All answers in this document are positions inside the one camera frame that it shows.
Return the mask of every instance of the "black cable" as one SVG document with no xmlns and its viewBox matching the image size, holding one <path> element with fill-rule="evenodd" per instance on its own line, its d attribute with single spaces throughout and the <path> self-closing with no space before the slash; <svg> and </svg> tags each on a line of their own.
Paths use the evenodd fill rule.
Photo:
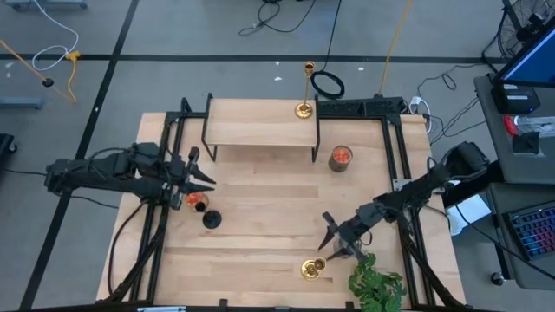
<svg viewBox="0 0 555 312">
<path fill-rule="evenodd" d="M 479 123 L 477 123 L 477 124 L 471 125 L 470 127 L 466 127 L 466 128 L 464 128 L 464 129 L 462 129 L 462 130 L 456 132 L 456 133 L 453 133 L 453 134 L 447 134 L 447 133 L 445 133 L 444 136 L 445 136 L 446 138 L 453 138 L 454 136 L 457 136 L 457 135 L 459 135 L 459 134 L 465 132 L 466 130 L 470 130 L 470 129 L 474 128 L 474 127 L 477 127 L 477 126 L 479 126 L 479 125 L 483 125 L 483 124 L 485 124 L 485 123 L 486 123 L 486 121 L 484 120 L 484 121 L 479 122 Z"/>
<path fill-rule="evenodd" d="M 449 230 L 451 230 L 451 220 L 449 220 L 449 216 L 444 211 L 441 211 L 437 208 L 434 208 L 434 207 L 428 206 L 428 205 L 424 205 L 423 208 L 427 208 L 428 210 L 433 211 L 435 213 L 439 213 L 443 217 L 445 217 L 447 219 L 447 225 L 449 226 Z"/>
<path fill-rule="evenodd" d="M 520 255 L 518 255 L 515 252 L 510 251 L 507 247 L 503 246 L 500 242 L 498 242 L 497 240 L 495 240 L 493 237 L 490 237 L 489 235 L 487 235 L 484 231 L 480 230 L 476 225 L 471 224 L 470 222 L 467 221 L 467 219 L 465 218 L 465 216 L 462 214 L 462 212 L 460 212 L 459 206 L 455 205 L 455 208 L 457 208 L 457 211 L 459 212 L 460 216 L 462 217 L 462 219 L 468 224 L 470 225 L 473 229 L 475 229 L 477 232 L 479 232 L 479 234 L 481 234 L 482 236 L 484 236 L 485 238 L 489 239 L 492 243 L 494 243 L 497 247 L 501 248 L 502 250 L 506 251 L 507 253 L 511 254 L 513 257 L 516 257 L 517 259 L 519 259 L 520 261 L 522 261 L 522 263 L 526 264 L 527 266 L 529 266 L 530 268 L 536 270 L 537 272 L 555 280 L 555 276 L 553 274 L 550 274 L 549 272 L 541 269 L 540 267 L 531 264 L 530 262 L 526 261 L 523 257 L 521 257 Z"/>
<path fill-rule="evenodd" d="M 42 172 L 25 172 L 25 171 L 12 170 L 12 169 L 5 169 L 5 168 L 2 168 L 2 169 L 0 169 L 0 170 L 6 171 L 6 172 L 19 173 L 19 174 L 29 174 L 29 175 L 38 175 L 38 176 L 46 177 L 46 173 L 42 173 Z"/>
<path fill-rule="evenodd" d="M 473 68 L 473 67 L 481 66 L 481 65 L 484 65 L 484 64 L 480 63 L 480 64 L 472 64 L 472 65 L 455 65 L 455 66 L 451 67 L 449 70 L 444 71 L 443 73 L 441 73 L 440 75 L 438 75 L 436 77 L 425 78 L 418 85 L 418 87 L 416 87 L 416 94 L 419 97 L 422 97 L 422 93 L 421 93 L 421 90 L 420 90 L 422 88 L 422 86 L 424 86 L 424 84 L 427 81 L 434 81 L 434 80 L 438 80 L 440 78 L 443 80 L 443 83 L 445 83 L 445 85 L 449 88 L 449 90 L 454 91 L 458 87 L 457 83 L 454 81 L 453 77 L 451 77 L 451 75 L 450 75 L 454 70 L 456 70 L 457 68 Z"/>
<path fill-rule="evenodd" d="M 280 32 L 280 33 L 291 33 L 295 30 L 297 30 L 299 27 L 301 27 L 301 25 L 303 24 L 304 20 L 306 19 L 306 17 L 310 14 L 310 12 L 312 11 L 312 8 L 314 7 L 314 3 L 316 3 L 316 0 L 312 0 L 312 4 L 310 5 L 309 9 L 306 11 L 306 13 L 304 14 L 303 18 L 301 19 L 301 21 L 297 24 L 297 26 L 293 27 L 293 29 L 289 29 L 289 30 L 283 30 L 283 29 L 277 29 L 273 26 L 270 26 L 270 24 L 268 24 L 269 21 L 271 21 L 272 19 L 274 19 L 278 14 L 279 11 L 281 10 L 281 5 L 279 5 L 278 1 L 264 1 L 264 3 L 262 3 L 262 5 L 260 5 L 260 8 L 258 8 L 258 13 L 257 13 L 257 19 L 258 19 L 258 23 L 256 25 L 254 25 L 253 27 L 247 27 L 247 28 L 243 28 L 242 30 L 240 30 L 238 32 L 239 36 L 249 36 L 254 34 L 255 32 L 261 30 L 264 27 L 267 27 L 269 29 L 272 29 L 274 31 Z M 262 9 L 268 5 L 271 4 L 273 6 L 277 6 L 277 12 L 273 13 L 272 15 L 270 15 L 270 17 L 263 19 L 260 14 L 262 13 Z"/>
<path fill-rule="evenodd" d="M 312 73 L 312 75 L 310 76 L 310 83 L 312 84 L 312 87 L 323 97 L 330 99 L 330 100 L 337 100 L 337 99 L 341 99 L 344 95 L 345 95 L 345 84 L 343 83 L 343 81 L 341 81 L 341 79 L 339 77 L 337 77 L 336 75 L 333 75 L 330 72 L 324 71 L 326 69 L 326 67 L 328 66 L 328 60 L 330 58 L 330 51 L 331 51 L 331 44 L 333 43 L 333 36 L 336 33 L 336 24 L 337 24 L 337 17 L 339 16 L 339 9 L 341 8 L 341 2 L 343 0 L 339 0 L 339 2 L 337 3 L 337 9 L 336 9 L 336 17 L 333 21 L 333 27 L 331 29 L 331 36 L 330 36 L 330 43 L 328 44 L 328 53 L 326 54 L 326 61 L 323 64 L 322 69 Z M 324 91 L 322 88 L 320 88 L 317 84 L 316 84 L 316 78 L 319 75 L 323 75 L 326 76 L 328 78 L 330 78 L 333 82 L 336 83 L 336 85 L 339 87 L 339 92 L 333 94 L 330 92 L 326 92 Z"/>
<path fill-rule="evenodd" d="M 104 204 L 104 203 L 101 203 L 101 202 L 99 202 L 99 201 L 97 201 L 97 200 L 94 200 L 94 199 L 91 199 L 91 198 L 86 198 L 86 197 L 84 197 L 84 196 L 73 196 L 73 195 L 72 195 L 72 196 L 70 196 L 70 197 L 71 197 L 71 198 L 75 198 L 75 199 L 87 200 L 87 201 L 89 201 L 89 202 L 91 202 L 91 203 L 95 203 L 95 204 L 97 204 L 97 205 L 101 205 L 101 206 L 108 207 L 108 208 L 114 208 L 114 209 L 119 209 L 119 208 L 120 208 L 120 207 L 118 207 L 118 206 L 116 206 L 116 205 Z"/>
<path fill-rule="evenodd" d="M 437 141 L 439 141 L 440 138 L 445 135 L 445 132 L 448 131 L 452 126 L 454 126 L 454 124 L 460 119 L 460 117 L 462 117 L 462 115 L 466 114 L 478 102 L 479 102 L 478 98 L 473 98 L 464 108 L 462 108 L 459 112 L 457 112 L 457 114 L 455 114 L 455 116 L 453 118 L 451 118 L 451 120 L 449 120 L 449 122 L 447 123 L 447 125 L 445 127 L 443 126 L 443 120 L 441 120 L 441 118 L 439 118 L 437 116 L 434 116 L 436 119 L 441 120 L 441 132 L 435 138 L 432 139 L 432 141 L 430 142 L 430 146 L 432 146 Z"/>
<path fill-rule="evenodd" d="M 502 55 L 504 55 L 503 53 L 503 48 L 501 48 L 500 46 L 500 36 L 501 36 L 501 30 L 503 29 L 503 22 L 505 21 L 506 18 L 506 9 L 503 8 L 503 16 L 501 17 L 501 22 L 499 22 L 499 26 L 497 28 L 497 32 L 495 33 L 495 36 L 493 36 L 492 41 L 490 41 L 486 47 L 482 50 L 482 61 L 487 64 L 487 66 L 495 73 L 498 74 L 499 70 L 497 70 L 494 65 L 489 61 L 489 59 L 486 56 L 486 52 L 489 50 L 489 48 L 493 45 L 493 43 L 495 42 L 495 40 L 497 40 L 497 45 L 499 48 L 499 52 L 501 52 Z"/>
<path fill-rule="evenodd" d="M 137 212 L 139 212 L 140 208 L 142 208 L 143 204 L 141 203 L 130 215 L 129 217 L 127 217 L 127 219 L 125 219 L 125 221 L 123 221 L 123 223 L 121 224 L 120 228 L 118 229 L 118 231 L 115 233 L 114 235 L 114 240 L 112 241 L 112 246 L 110 247 L 110 255 L 108 258 L 108 293 L 110 295 L 112 295 L 114 293 L 113 289 L 112 289 L 112 266 L 114 264 L 114 251 L 115 251 L 115 244 L 118 241 L 118 238 L 120 237 L 121 231 L 123 231 L 123 228 L 127 225 L 127 223 L 129 223 L 129 221 L 131 221 L 131 219 L 137 214 Z"/>
</svg>

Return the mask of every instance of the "gold candle holder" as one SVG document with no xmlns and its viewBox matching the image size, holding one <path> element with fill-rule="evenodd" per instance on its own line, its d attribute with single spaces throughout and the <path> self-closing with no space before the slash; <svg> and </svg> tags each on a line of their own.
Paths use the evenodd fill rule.
<svg viewBox="0 0 555 312">
<path fill-rule="evenodd" d="M 306 260 L 301 265 L 301 275 L 307 281 L 316 281 L 320 277 L 320 271 L 316 269 L 314 260 Z"/>
<path fill-rule="evenodd" d="M 298 118 L 305 119 L 312 116 L 312 112 L 313 112 L 312 106 L 306 101 L 309 98 L 310 77 L 314 72 L 315 66 L 316 64 L 314 64 L 314 62 L 306 62 L 304 64 L 304 73 L 306 74 L 306 88 L 304 91 L 304 101 L 295 107 L 295 114 L 297 115 Z"/>
<path fill-rule="evenodd" d="M 317 258 L 316 260 L 306 260 L 301 265 L 301 275 L 307 281 L 316 281 L 320 275 L 321 271 L 326 268 L 326 261 L 322 258 Z"/>
</svg>

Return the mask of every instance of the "green leaves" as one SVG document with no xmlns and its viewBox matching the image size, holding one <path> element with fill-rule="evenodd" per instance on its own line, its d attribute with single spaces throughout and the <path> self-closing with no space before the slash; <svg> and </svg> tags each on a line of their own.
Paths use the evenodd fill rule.
<svg viewBox="0 0 555 312">
<path fill-rule="evenodd" d="M 393 297 L 389 298 L 387 302 L 385 302 L 385 312 L 397 312 L 397 304 L 395 303 L 395 299 Z"/>
<path fill-rule="evenodd" d="M 369 253 L 349 277 L 349 289 L 359 298 L 363 312 L 396 312 L 407 294 L 402 276 L 395 272 L 381 274 L 374 268 L 375 255 Z"/>
<path fill-rule="evenodd" d="M 361 308 L 363 312 L 382 312 L 382 305 L 371 298 L 364 302 Z"/>
</svg>

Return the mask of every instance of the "gray floor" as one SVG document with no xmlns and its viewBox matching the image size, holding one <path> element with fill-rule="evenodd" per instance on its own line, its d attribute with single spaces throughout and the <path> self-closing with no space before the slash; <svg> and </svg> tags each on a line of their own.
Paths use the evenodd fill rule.
<svg viewBox="0 0 555 312">
<path fill-rule="evenodd" d="M 89 10 L 50 10 L 52 17 L 77 30 L 83 54 L 110 54 L 130 0 L 89 1 Z M 129 31 L 124 54 L 169 55 L 323 55 L 327 49 L 336 0 L 319 0 L 298 31 L 278 34 L 263 29 L 250 37 L 237 32 L 256 21 L 259 0 L 141 0 Z M 309 2 L 284 1 L 275 24 L 289 28 Z M 344 1 L 332 55 L 380 55 L 389 48 L 401 16 L 403 0 Z M 420 0 L 413 4 L 394 55 L 476 57 L 491 39 L 500 18 L 500 0 Z M 58 29 L 36 10 L 17 13 L 0 5 L 0 39 L 21 53 L 35 53 L 52 44 L 70 45 L 73 37 Z M 79 62 L 74 81 L 77 104 L 67 103 L 40 85 L 22 64 L 0 61 L 0 93 L 41 96 L 43 110 L 0 111 L 0 133 L 16 136 L 19 151 L 10 168 L 41 171 L 57 158 L 73 158 L 108 62 Z M 383 93 L 407 101 L 426 77 L 453 64 L 394 63 Z M 332 62 L 327 69 L 340 76 L 345 98 L 371 97 L 378 89 L 382 63 Z M 63 62 L 48 72 L 63 88 L 71 65 Z M 485 66 L 456 69 L 455 91 L 440 81 L 422 88 L 432 114 L 447 121 L 475 96 L 472 79 L 487 73 Z M 177 109 L 185 96 L 193 110 L 202 111 L 206 94 L 216 97 L 300 98 L 301 62 L 119 62 L 89 147 L 128 146 L 134 141 L 144 112 Z M 478 106 L 451 130 L 482 121 Z M 438 133 L 434 125 L 430 138 Z M 475 141 L 495 159 L 485 125 L 433 146 L 441 156 L 463 140 Z M 117 205 L 120 195 L 78 192 Z M 0 310 L 17 309 L 42 241 L 54 214 L 57 198 L 48 194 L 38 177 L 4 173 L 0 184 Z M 108 249 L 116 211 L 72 200 L 62 225 L 35 308 L 92 302 Z M 485 228 L 490 224 L 480 223 Z M 454 239 L 467 300 L 477 308 L 520 311 L 549 310 L 552 292 L 502 288 L 488 282 L 498 264 L 491 244 L 469 230 Z"/>
</svg>

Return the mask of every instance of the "cable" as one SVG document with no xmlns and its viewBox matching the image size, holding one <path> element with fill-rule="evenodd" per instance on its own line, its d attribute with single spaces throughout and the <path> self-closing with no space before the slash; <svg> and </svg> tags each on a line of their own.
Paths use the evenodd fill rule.
<svg viewBox="0 0 555 312">
<path fill-rule="evenodd" d="M 420 106 L 421 102 L 424 103 L 424 106 L 426 107 L 426 112 L 427 112 L 428 116 L 431 116 L 432 111 L 430 110 L 430 106 L 428 105 L 426 100 L 422 99 L 420 96 L 413 96 L 413 99 L 410 101 L 410 104 L 408 104 L 408 111 L 411 114 L 417 114 L 418 113 L 418 107 Z M 411 108 L 413 105 L 416 105 L 416 110 L 415 111 L 413 111 L 413 109 Z M 432 122 L 428 118 L 427 118 L 427 120 L 428 120 L 428 128 L 426 129 L 426 134 L 428 134 L 432 131 Z"/>
<path fill-rule="evenodd" d="M 462 214 L 462 212 L 459 209 L 458 205 L 455 205 L 455 208 L 457 208 L 457 211 L 459 212 L 460 216 L 462 217 L 463 221 L 466 222 L 468 225 L 472 226 L 473 229 L 475 229 L 477 232 L 479 232 L 479 234 L 481 234 L 482 236 L 486 237 L 487 239 L 489 239 L 492 243 L 494 243 L 497 247 L 501 248 L 502 250 L 506 251 L 507 253 L 511 254 L 513 257 L 516 257 L 517 259 L 519 259 L 520 261 L 522 261 L 522 263 L 526 264 L 527 266 L 529 266 L 530 268 L 536 270 L 537 272 L 555 280 L 555 276 L 553 274 L 550 274 L 549 272 L 542 270 L 540 267 L 531 264 L 530 262 L 526 261 L 523 257 L 521 257 L 520 255 L 518 255 L 515 252 L 510 251 L 507 247 L 503 246 L 500 242 L 498 242 L 497 240 L 495 240 L 493 237 L 490 237 L 489 235 L 487 235 L 484 231 L 480 230 L 476 225 L 470 223 L 467 221 L 467 219 L 465 218 L 465 216 Z"/>
<path fill-rule="evenodd" d="M 56 86 L 54 86 L 54 81 L 52 81 L 52 79 L 45 77 L 44 75 L 42 75 L 41 73 L 39 73 L 38 71 L 36 71 L 36 69 L 34 69 L 32 66 L 30 66 L 29 63 L 27 63 L 27 61 L 25 61 L 14 49 L 10 48 L 10 46 L 8 45 L 8 43 L 6 43 L 4 40 L 0 40 L 0 44 L 2 46 L 4 46 L 5 49 L 8 50 L 8 52 L 10 52 L 17 60 L 19 60 L 26 68 L 28 68 L 33 74 L 35 74 L 36 76 L 38 76 L 44 87 L 49 88 L 49 87 L 53 87 L 54 90 L 61 95 L 62 97 L 73 101 L 73 97 L 63 93 L 59 88 L 57 88 Z"/>
<path fill-rule="evenodd" d="M 72 30 L 71 28 L 62 25 L 61 23 L 57 22 L 54 18 L 50 17 L 46 11 L 42 8 L 41 4 L 38 3 L 38 1 L 33 0 L 36 4 L 36 6 L 38 7 L 38 9 L 50 20 L 52 21 L 52 23 L 55 23 L 56 25 L 62 27 L 63 29 L 72 32 L 75 35 L 75 43 L 73 44 L 73 46 L 71 47 L 71 49 L 68 49 L 62 45 L 53 45 L 50 47 L 47 47 L 46 49 L 43 49 L 41 51 L 39 51 L 37 54 L 35 54 L 35 56 L 33 56 L 33 59 L 31 60 L 31 63 L 33 64 L 33 68 L 38 70 L 38 71 L 44 71 L 44 70 L 48 70 L 53 68 L 54 66 L 58 65 L 59 62 L 61 62 L 64 57 L 66 57 L 66 55 L 68 55 L 69 53 L 73 52 L 73 50 L 75 49 L 75 47 L 77 46 L 77 43 L 79 42 L 79 34 L 77 34 L 74 30 Z M 61 48 L 64 50 L 64 53 L 62 56 L 60 56 L 60 58 L 58 59 L 58 61 L 52 63 L 50 66 L 46 67 L 46 68 L 38 68 L 36 66 L 36 58 L 39 57 L 40 55 L 42 55 L 44 52 L 49 51 L 51 49 L 57 49 L 57 48 Z"/>
<path fill-rule="evenodd" d="M 46 173 L 42 173 L 42 172 L 25 172 L 25 171 L 19 171 L 19 170 L 12 170 L 12 169 L 0 169 L 2 171 L 6 171 L 6 172 L 13 172 L 13 173 L 20 173 L 20 174 L 29 174 L 29 175 L 38 175 L 38 176 L 43 176 L 46 177 Z"/>
<path fill-rule="evenodd" d="M 345 95 L 345 84 L 343 83 L 343 81 L 341 81 L 341 79 L 339 77 L 337 77 L 336 75 L 333 75 L 330 72 L 325 71 L 326 67 L 328 66 L 328 60 L 330 58 L 330 51 L 331 51 L 331 44 L 333 43 L 333 36 L 336 33 L 336 24 L 337 24 L 337 17 L 339 16 L 339 9 L 341 8 L 341 3 L 343 0 L 339 0 L 339 2 L 337 3 L 337 9 L 336 9 L 336 17 L 334 18 L 333 21 L 333 27 L 331 28 L 331 36 L 330 36 L 330 43 L 328 44 L 328 53 L 326 54 L 326 61 L 323 64 L 322 69 L 312 73 L 312 75 L 310 76 L 310 83 L 312 84 L 312 87 L 323 97 L 330 99 L 330 100 L 337 100 L 337 99 L 341 99 L 344 95 Z M 320 88 L 317 84 L 316 84 L 316 78 L 319 75 L 323 75 L 326 76 L 328 78 L 330 78 L 333 82 L 336 83 L 336 85 L 339 87 L 339 92 L 332 94 L 330 92 L 326 92 L 324 91 L 322 88 Z"/>
<path fill-rule="evenodd" d="M 472 65 L 454 65 L 453 67 L 451 67 L 449 70 L 441 73 L 440 75 L 436 76 L 436 77 L 428 77 L 425 78 L 419 85 L 418 87 L 416 87 L 416 94 L 420 97 L 422 97 L 422 93 L 421 93 L 421 88 L 422 86 L 424 86 L 424 84 L 426 83 L 426 81 L 434 81 L 434 80 L 438 80 L 438 79 L 442 79 L 443 83 L 445 83 L 446 87 L 449 88 L 449 90 L 456 90 L 457 89 L 457 83 L 454 81 L 453 77 L 451 77 L 451 74 L 454 70 L 456 70 L 457 68 L 473 68 L 476 66 L 480 66 L 480 65 L 484 65 L 484 64 L 472 64 Z"/>
<path fill-rule="evenodd" d="M 485 123 L 486 123 L 486 121 L 484 120 L 484 121 L 479 122 L 479 123 L 477 123 L 477 124 L 471 125 L 470 127 L 466 127 L 466 128 L 464 128 L 464 129 L 460 130 L 459 132 L 456 132 L 456 133 L 453 133 L 453 134 L 447 134 L 447 133 L 445 133 L 443 136 L 446 137 L 446 138 L 453 138 L 454 136 L 457 136 L 457 135 L 459 135 L 459 134 L 465 132 L 466 130 L 470 130 L 470 129 L 474 128 L 474 127 L 477 127 L 477 126 L 479 126 L 479 125 L 483 125 L 483 124 L 485 124 Z"/>
<path fill-rule="evenodd" d="M 87 200 L 87 201 L 89 201 L 89 202 L 91 202 L 91 203 L 95 203 L 95 204 L 97 204 L 97 205 L 101 205 L 101 206 L 108 207 L 108 208 L 114 208 L 114 209 L 119 209 L 119 208 L 120 208 L 120 207 L 118 207 L 118 206 L 116 206 L 116 205 L 104 204 L 104 203 L 101 203 L 101 202 L 99 202 L 99 201 L 97 201 L 97 200 L 94 200 L 94 199 L 91 199 L 91 198 L 86 198 L 86 197 L 84 197 L 84 196 L 73 196 L 73 195 L 72 195 L 72 196 L 70 196 L 70 197 L 71 197 L 71 198 L 75 198 L 75 199 Z"/>
<path fill-rule="evenodd" d="M 71 71 L 71 76 L 68 79 L 68 91 L 71 94 L 71 98 L 73 102 L 77 102 L 77 98 L 75 94 L 73 94 L 73 90 L 71 89 L 71 84 L 73 83 L 73 77 L 75 76 L 75 72 L 77 71 L 77 58 L 81 57 L 81 53 L 79 51 L 71 52 L 66 55 L 66 59 L 70 60 L 73 63 L 73 70 Z"/>
<path fill-rule="evenodd" d="M 110 247 L 110 255 L 108 258 L 108 293 L 110 295 L 112 295 L 114 293 L 113 289 L 112 289 L 112 266 L 114 264 L 114 251 L 115 251 L 115 244 L 118 241 L 118 238 L 120 237 L 121 231 L 123 231 L 123 228 L 127 225 L 127 223 L 129 223 L 129 221 L 131 221 L 131 219 L 137 214 L 137 212 L 139 212 L 140 208 L 142 208 L 143 204 L 141 203 L 130 215 L 129 217 L 127 217 L 127 219 L 125 219 L 125 221 L 123 221 L 123 223 L 121 224 L 120 228 L 118 229 L 118 231 L 115 233 L 114 235 L 114 240 L 112 241 L 112 246 Z"/>
<path fill-rule="evenodd" d="M 301 19 L 301 21 L 297 24 L 297 26 L 293 27 L 293 29 L 289 29 L 289 30 L 283 30 L 283 29 L 277 29 L 273 26 L 270 26 L 270 24 L 268 24 L 269 21 L 271 21 L 274 17 L 276 17 L 279 14 L 279 11 L 281 10 L 281 5 L 279 5 L 279 2 L 276 0 L 269 0 L 269 1 L 264 1 L 264 3 L 262 3 L 262 5 L 260 6 L 260 8 L 258 8 L 258 13 L 257 13 L 257 19 L 258 19 L 258 23 L 252 27 L 247 27 L 244 28 L 242 30 L 240 30 L 238 32 L 239 36 L 249 36 L 254 34 L 255 32 L 261 30 L 263 27 L 267 27 L 269 29 L 272 29 L 274 31 L 280 32 L 280 33 L 291 33 L 295 30 L 297 30 L 299 27 L 301 27 L 301 25 L 303 24 L 304 20 L 306 19 L 306 17 L 310 14 L 310 12 L 312 11 L 312 8 L 314 7 L 314 3 L 316 3 L 316 0 L 312 0 L 312 4 L 310 5 L 309 9 L 306 11 L 306 13 L 304 14 L 303 18 Z M 262 19 L 262 17 L 260 16 L 260 13 L 262 12 L 262 9 L 267 5 L 267 4 L 273 4 L 277 6 L 277 12 L 272 14 L 270 17 L 266 18 L 266 19 Z"/>
<path fill-rule="evenodd" d="M 383 68 L 382 74 L 382 83 L 380 84 L 380 88 L 378 89 L 378 94 L 382 94 L 383 87 L 385 87 L 385 81 L 388 79 L 388 68 L 389 68 L 389 60 L 391 59 L 391 55 L 393 54 L 393 48 L 397 43 L 397 38 L 399 38 L 399 34 L 401 34 L 402 25 L 405 23 L 405 19 L 407 18 L 408 9 L 410 9 L 410 5 L 412 4 L 412 0 L 407 0 L 407 4 L 405 5 L 405 10 L 402 12 L 401 21 L 399 21 L 399 25 L 397 25 L 397 31 L 393 36 L 393 41 L 389 46 L 388 57 L 385 60 L 385 67 Z"/>
<path fill-rule="evenodd" d="M 428 206 L 428 205 L 424 205 L 423 208 L 427 208 L 428 210 L 433 211 L 435 213 L 439 213 L 443 217 L 445 217 L 447 219 L 447 225 L 449 226 L 449 230 L 451 230 L 451 220 L 449 220 L 449 216 L 444 211 L 441 211 L 437 208 L 434 208 L 434 207 Z"/>
<path fill-rule="evenodd" d="M 430 146 L 432 146 L 437 141 L 439 141 L 441 139 L 441 137 L 445 135 L 445 132 L 447 130 L 449 130 L 460 119 L 460 117 L 462 117 L 462 115 L 464 115 L 470 109 L 472 109 L 478 102 L 479 102 L 478 98 L 473 98 L 472 100 L 470 100 L 468 105 L 466 105 L 459 112 L 457 112 L 457 114 L 455 114 L 455 116 L 453 118 L 451 118 L 451 120 L 447 123 L 447 125 L 445 127 L 443 126 L 443 121 L 441 121 L 441 132 L 435 138 L 432 139 L 432 141 L 430 142 Z"/>
</svg>

